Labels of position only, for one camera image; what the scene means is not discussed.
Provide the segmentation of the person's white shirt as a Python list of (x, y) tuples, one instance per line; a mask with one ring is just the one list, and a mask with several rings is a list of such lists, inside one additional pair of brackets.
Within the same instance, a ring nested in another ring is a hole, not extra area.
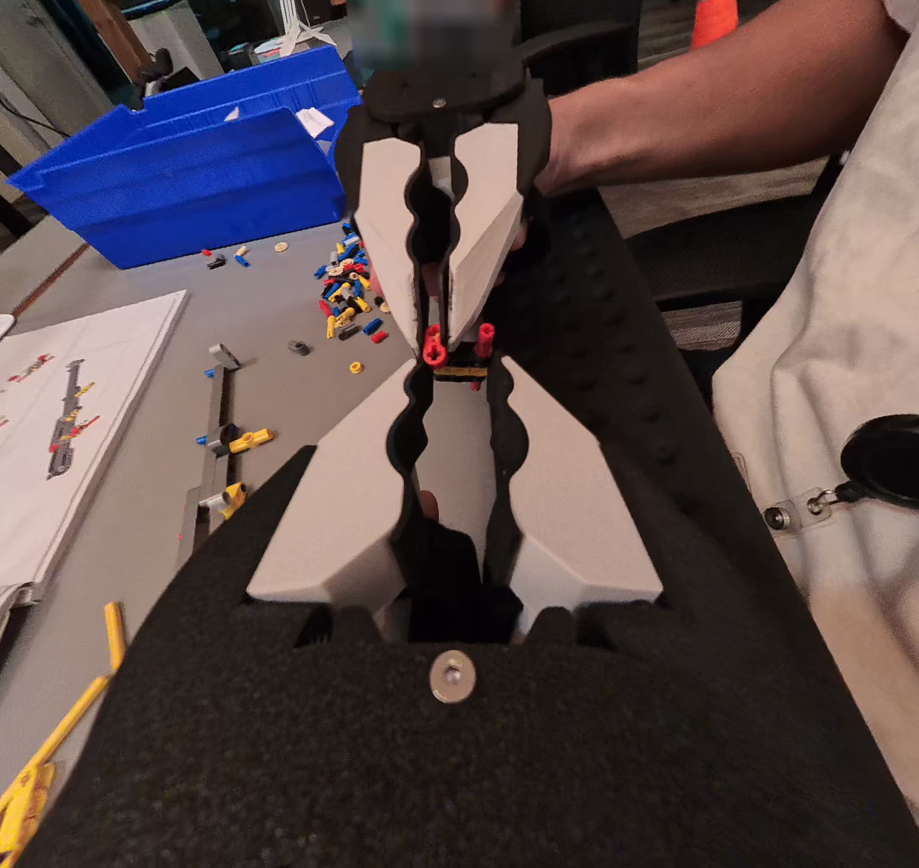
[[(918, 0), (882, 0), (909, 34), (790, 282), (714, 376), (718, 428), (764, 510), (801, 517), (842, 481), (860, 425), (917, 412)], [(914, 813), (917, 511), (866, 498), (774, 535)]]

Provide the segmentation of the open instruction booklet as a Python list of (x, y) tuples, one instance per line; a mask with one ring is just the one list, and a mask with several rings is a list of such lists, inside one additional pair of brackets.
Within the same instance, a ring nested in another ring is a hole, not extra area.
[(2, 341), (2, 616), (41, 599), (189, 296)]

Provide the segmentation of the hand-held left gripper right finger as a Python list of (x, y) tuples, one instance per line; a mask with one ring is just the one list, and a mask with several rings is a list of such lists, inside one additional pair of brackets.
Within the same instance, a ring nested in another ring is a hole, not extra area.
[(493, 358), (487, 575), (522, 611), (655, 601), (662, 584), (599, 441), (519, 363)]

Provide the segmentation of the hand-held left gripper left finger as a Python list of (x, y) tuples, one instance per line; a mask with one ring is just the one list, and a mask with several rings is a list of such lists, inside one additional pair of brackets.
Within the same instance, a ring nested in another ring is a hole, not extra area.
[(415, 466), (431, 371), (405, 361), (321, 438), (247, 587), (251, 598), (385, 607), (428, 553)]

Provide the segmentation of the white desk lamp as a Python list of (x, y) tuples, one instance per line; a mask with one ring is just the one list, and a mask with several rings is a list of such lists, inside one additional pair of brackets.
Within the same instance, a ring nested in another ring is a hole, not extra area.
[(283, 31), (278, 37), (256, 47), (260, 62), (285, 58), (298, 50), (311, 50), (322, 45), (337, 47), (335, 39), (325, 33), (323, 25), (308, 23), (308, 14), (301, 10), (301, 5), (301, 0), (279, 0)]

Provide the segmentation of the black connector with red pin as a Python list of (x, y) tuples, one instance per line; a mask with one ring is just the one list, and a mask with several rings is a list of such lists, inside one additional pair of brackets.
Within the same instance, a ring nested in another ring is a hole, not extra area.
[[(457, 349), (453, 352), (448, 358), (446, 366), (459, 366), (459, 367), (483, 367), (489, 366), (489, 360), (480, 360), (475, 354), (474, 347)], [(455, 384), (464, 384), (471, 391), (478, 392), (482, 390), (483, 383), (455, 383)]]

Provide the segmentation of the joined yellow connector pair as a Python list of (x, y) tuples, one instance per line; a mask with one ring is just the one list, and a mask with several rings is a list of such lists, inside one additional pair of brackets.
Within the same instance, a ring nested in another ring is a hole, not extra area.
[(2, 794), (1, 866), (14, 866), (35, 835), (56, 772), (53, 761), (30, 763)]

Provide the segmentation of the heap of small mixed parts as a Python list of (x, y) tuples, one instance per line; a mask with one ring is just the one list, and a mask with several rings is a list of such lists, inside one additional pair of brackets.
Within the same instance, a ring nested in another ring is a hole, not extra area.
[(354, 221), (341, 223), (341, 236), (314, 277), (321, 284), (318, 307), (327, 340), (366, 338), (373, 344), (387, 340), (390, 307), (376, 287), (370, 256)]

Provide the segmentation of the person's right forearm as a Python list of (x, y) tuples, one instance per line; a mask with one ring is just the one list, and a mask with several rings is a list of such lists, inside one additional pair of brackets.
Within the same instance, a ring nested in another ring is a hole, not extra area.
[(851, 147), (917, 0), (778, 0), (711, 45), (551, 101), (546, 195), (780, 169)]

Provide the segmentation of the long grey black beam assembly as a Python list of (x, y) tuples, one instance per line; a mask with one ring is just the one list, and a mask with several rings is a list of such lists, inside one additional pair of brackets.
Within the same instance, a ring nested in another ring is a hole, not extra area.
[(209, 348), (213, 367), (206, 371), (212, 383), (208, 426), (197, 439), (203, 449), (201, 483), (190, 488), (178, 536), (177, 568), (183, 567), (201, 544), (233, 517), (247, 500), (248, 486), (238, 475), (238, 460), (270, 443), (269, 428), (241, 431), (234, 423), (235, 377), (243, 363), (221, 343)]

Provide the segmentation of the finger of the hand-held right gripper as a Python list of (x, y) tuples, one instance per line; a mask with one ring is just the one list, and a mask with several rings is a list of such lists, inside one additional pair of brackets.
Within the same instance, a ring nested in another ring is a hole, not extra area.
[(413, 249), (418, 218), (409, 191), (425, 162), (423, 148), (404, 139), (386, 137), (365, 143), (355, 211), (392, 318), (418, 360), (424, 348), (428, 295)]
[(466, 185), (455, 193), (458, 238), (442, 300), (450, 351), (480, 315), (516, 237), (524, 202), (517, 187), (518, 131), (516, 124), (482, 124), (454, 142), (452, 160)]

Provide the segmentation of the blue bin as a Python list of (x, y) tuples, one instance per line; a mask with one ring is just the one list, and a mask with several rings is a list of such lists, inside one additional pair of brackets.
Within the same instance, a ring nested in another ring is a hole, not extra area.
[[(118, 269), (337, 222), (334, 146), (359, 92), (322, 48), (120, 106), (11, 184)], [(335, 122), (318, 139), (295, 117)]]

